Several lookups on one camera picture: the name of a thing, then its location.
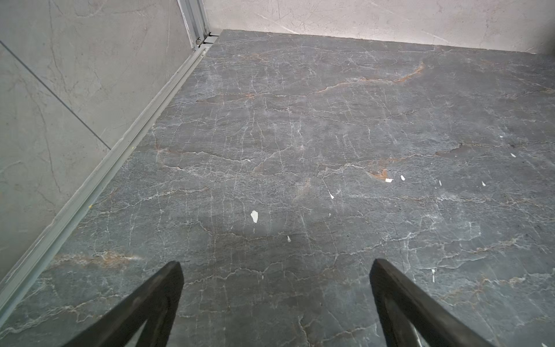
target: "wall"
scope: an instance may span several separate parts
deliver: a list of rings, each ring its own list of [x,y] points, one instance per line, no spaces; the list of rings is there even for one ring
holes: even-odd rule
[[[3,0],[0,40],[2,278],[193,50],[176,0]]]
[[[203,0],[210,29],[552,53],[554,0]]]

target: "white spot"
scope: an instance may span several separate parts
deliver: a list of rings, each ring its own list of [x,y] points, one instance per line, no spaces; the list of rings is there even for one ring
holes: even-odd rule
[[[254,222],[254,223],[258,222],[258,212],[256,212],[255,210],[253,210],[253,211],[250,213],[250,216],[253,218],[253,222]]]

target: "white speck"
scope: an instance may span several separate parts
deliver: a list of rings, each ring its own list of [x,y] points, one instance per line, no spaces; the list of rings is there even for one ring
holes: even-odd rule
[[[258,222],[258,212],[256,212],[255,210],[253,210],[253,211],[250,213],[250,216],[253,218],[253,222],[254,222],[254,223]]]

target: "gray stone surface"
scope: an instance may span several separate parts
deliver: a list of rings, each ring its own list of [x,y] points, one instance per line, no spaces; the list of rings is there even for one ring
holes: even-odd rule
[[[550,346],[553,63],[225,31],[0,343],[60,344],[178,260],[171,346],[381,346],[382,257],[494,344]]]

